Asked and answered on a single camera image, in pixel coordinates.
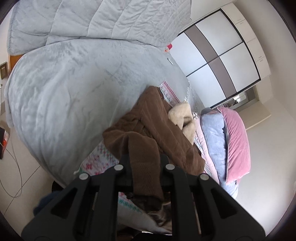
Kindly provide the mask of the small red orange item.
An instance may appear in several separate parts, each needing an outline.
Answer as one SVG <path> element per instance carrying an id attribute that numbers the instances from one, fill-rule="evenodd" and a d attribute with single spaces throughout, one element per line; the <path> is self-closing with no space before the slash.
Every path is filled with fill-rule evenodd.
<path id="1" fill-rule="evenodd" d="M 166 46 L 166 48 L 165 48 L 165 51 L 166 51 L 166 52 L 169 52 L 170 49 L 172 49 L 172 44 L 168 44 L 168 45 Z"/>

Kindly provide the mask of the light blue fleece garment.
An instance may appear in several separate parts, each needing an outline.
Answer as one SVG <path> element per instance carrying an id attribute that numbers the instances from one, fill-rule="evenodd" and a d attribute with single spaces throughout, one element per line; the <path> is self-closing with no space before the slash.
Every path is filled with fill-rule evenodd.
<path id="1" fill-rule="evenodd" d="M 238 195 L 238 183 L 226 183 L 228 158 L 228 133 L 222 114 L 211 108 L 201 112 L 201 128 L 208 147 L 208 153 L 217 171 L 220 186 L 233 198 Z"/>

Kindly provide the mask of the grey quilted duvet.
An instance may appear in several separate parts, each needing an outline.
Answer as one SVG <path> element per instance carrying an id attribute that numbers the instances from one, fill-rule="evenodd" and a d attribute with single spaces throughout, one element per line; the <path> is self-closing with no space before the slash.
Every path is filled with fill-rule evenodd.
<path id="1" fill-rule="evenodd" d="M 22 55 L 56 42 L 117 39 L 163 47 L 190 22 L 191 1 L 19 1 L 7 50 Z"/>

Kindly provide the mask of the brown coat with fur collar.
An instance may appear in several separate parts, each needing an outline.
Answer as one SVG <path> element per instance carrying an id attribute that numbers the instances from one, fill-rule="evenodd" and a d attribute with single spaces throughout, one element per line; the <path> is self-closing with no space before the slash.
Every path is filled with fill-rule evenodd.
<path id="1" fill-rule="evenodd" d="M 102 134 L 106 148 L 114 157 L 129 156 L 133 193 L 128 197 L 132 200 L 164 200 L 161 154 L 188 174 L 199 175 L 204 171 L 205 161 L 180 128 L 169 120 L 169 110 L 160 89 L 150 86 L 134 107 Z"/>

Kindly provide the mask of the grey plush bedspread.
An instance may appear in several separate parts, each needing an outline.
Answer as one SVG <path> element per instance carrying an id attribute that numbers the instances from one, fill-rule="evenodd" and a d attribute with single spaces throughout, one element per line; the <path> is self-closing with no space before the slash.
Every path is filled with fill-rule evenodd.
<path id="1" fill-rule="evenodd" d="M 73 39 L 24 54 L 4 89 L 6 122 L 61 186 L 149 86 L 166 82 L 195 110 L 201 101 L 165 48 Z"/>

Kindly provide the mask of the patterned red green white blanket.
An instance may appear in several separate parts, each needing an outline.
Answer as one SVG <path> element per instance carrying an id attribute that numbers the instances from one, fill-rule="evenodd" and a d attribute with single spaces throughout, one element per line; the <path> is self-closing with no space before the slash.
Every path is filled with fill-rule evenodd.
<path id="1" fill-rule="evenodd" d="M 171 107 L 180 102 L 173 90 L 165 81 L 159 85 L 159 88 L 164 96 L 164 100 Z M 99 175 L 118 163 L 118 159 L 116 159 L 110 151 L 107 150 L 104 142 L 100 142 L 82 162 L 79 169 L 75 171 L 73 175 L 75 177 L 79 176 L 81 173 L 87 173 L 90 176 Z M 118 194 L 117 219 L 120 225 L 129 226 L 136 230 L 161 234 L 171 233 L 170 228 L 158 226 L 152 217 L 137 207 L 122 192 L 119 192 Z"/>

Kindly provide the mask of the pink velvet garment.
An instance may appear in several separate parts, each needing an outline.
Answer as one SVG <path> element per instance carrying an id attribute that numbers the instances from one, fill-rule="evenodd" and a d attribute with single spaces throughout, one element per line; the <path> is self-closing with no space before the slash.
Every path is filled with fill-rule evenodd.
<path id="1" fill-rule="evenodd" d="M 239 181 L 251 169 L 250 147 L 245 125 L 240 115 L 229 108 L 219 107 L 228 134 L 226 183 Z"/>

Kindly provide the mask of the black device on floor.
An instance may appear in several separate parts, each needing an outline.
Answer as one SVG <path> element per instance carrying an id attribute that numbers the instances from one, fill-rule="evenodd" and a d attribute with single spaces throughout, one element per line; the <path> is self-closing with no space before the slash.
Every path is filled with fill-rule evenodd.
<path id="1" fill-rule="evenodd" d="M 0 159 L 3 159 L 4 151 L 7 147 L 8 141 L 10 138 L 10 134 L 4 129 L 0 128 Z"/>

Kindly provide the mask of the white sliding door wardrobe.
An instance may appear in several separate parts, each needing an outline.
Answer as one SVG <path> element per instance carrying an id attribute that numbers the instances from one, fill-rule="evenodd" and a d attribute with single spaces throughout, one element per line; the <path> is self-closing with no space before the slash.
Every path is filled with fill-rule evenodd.
<path id="1" fill-rule="evenodd" d="M 207 9 L 170 49 L 189 82 L 187 100 L 198 112 L 224 104 L 271 74 L 259 39 L 233 1 Z"/>

